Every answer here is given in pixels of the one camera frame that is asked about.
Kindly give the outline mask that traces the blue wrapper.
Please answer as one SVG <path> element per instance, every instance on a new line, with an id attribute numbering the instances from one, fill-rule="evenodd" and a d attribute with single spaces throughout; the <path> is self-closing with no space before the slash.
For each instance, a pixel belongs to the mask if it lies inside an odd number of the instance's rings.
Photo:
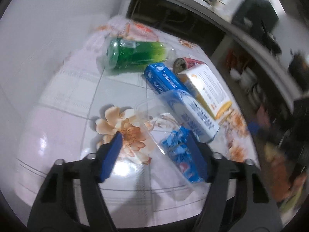
<path id="1" fill-rule="evenodd" d="M 162 139 L 160 145 L 165 155 L 173 162 L 182 176 L 190 183 L 199 183 L 203 179 L 197 172 L 193 158 L 189 152 L 188 140 L 189 130 L 181 126 L 173 130 L 166 138 Z"/>

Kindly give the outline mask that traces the floral tablecloth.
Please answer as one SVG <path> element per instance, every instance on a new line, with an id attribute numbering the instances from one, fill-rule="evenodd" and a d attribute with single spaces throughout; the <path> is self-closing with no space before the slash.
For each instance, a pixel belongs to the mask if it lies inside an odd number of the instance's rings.
<path id="1" fill-rule="evenodd" d="M 110 177 L 100 185 L 117 227 L 163 225 L 197 215 L 209 186 L 188 184 L 141 127 L 134 109 L 160 109 L 142 71 L 105 70 L 96 61 L 109 34 L 168 43 L 177 57 L 206 63 L 201 45 L 116 16 L 70 53 L 26 125 L 17 156 L 14 192 L 28 206 L 53 163 L 79 160 L 124 135 Z"/>

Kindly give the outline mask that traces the green plastic bottle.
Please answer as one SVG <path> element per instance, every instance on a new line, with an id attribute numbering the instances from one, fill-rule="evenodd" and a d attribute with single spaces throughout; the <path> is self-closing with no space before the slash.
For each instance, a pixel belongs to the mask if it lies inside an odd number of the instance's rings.
<path id="1" fill-rule="evenodd" d="M 149 64 L 175 60 L 172 45 L 160 41 L 136 41 L 123 37 L 107 37 L 97 57 L 97 64 L 110 71 L 143 71 Z"/>

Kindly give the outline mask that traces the concrete kitchen counter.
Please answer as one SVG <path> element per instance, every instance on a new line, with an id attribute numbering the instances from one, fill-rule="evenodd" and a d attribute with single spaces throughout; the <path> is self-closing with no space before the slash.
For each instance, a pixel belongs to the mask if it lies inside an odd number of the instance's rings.
<path id="1" fill-rule="evenodd" d="M 301 98 L 303 92 L 289 73 L 268 50 L 259 44 L 250 35 L 235 25 L 223 20 L 210 9 L 193 0 L 165 0 L 179 5 L 211 22 L 224 33 L 230 35 L 234 41 L 241 45 L 260 64 L 268 76 L 272 79 L 277 89 L 286 101 L 293 102 Z"/>

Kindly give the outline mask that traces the white blue toothpaste box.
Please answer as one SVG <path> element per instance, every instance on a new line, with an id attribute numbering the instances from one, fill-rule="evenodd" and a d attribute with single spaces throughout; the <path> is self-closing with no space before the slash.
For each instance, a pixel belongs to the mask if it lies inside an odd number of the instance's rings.
<path id="1" fill-rule="evenodd" d="M 183 90 L 172 90 L 167 91 L 163 98 L 172 116 L 180 125 L 194 132 L 200 142 L 214 140 L 219 125 L 193 96 Z"/>

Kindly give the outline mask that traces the red milk drink can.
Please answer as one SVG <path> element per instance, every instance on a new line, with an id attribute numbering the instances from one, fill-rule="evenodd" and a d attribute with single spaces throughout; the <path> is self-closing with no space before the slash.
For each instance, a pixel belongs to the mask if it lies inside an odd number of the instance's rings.
<path id="1" fill-rule="evenodd" d="M 174 74 L 178 75 L 182 71 L 198 66 L 200 64 L 204 64 L 204 62 L 187 57 L 177 58 L 172 66 L 172 71 Z"/>

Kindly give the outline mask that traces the clear plastic food container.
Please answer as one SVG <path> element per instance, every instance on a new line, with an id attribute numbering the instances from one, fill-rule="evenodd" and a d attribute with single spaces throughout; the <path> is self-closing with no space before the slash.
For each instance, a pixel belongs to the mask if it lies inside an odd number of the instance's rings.
<path id="1" fill-rule="evenodd" d="M 175 168 L 175 175 L 191 191 L 206 196 L 208 170 L 201 170 L 202 159 L 194 161 L 191 143 L 212 142 L 219 131 L 201 104 L 188 92 L 171 90 L 139 103 L 134 109 L 140 126 L 152 138 L 166 161 Z"/>

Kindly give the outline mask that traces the white yellow capsule box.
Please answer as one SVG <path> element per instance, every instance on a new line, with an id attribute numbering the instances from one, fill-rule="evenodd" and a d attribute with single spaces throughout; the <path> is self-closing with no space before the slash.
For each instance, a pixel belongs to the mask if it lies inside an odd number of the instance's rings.
<path id="1" fill-rule="evenodd" d="M 206 64 L 184 70 L 177 76 L 213 119 L 221 118 L 231 107 L 232 101 Z"/>

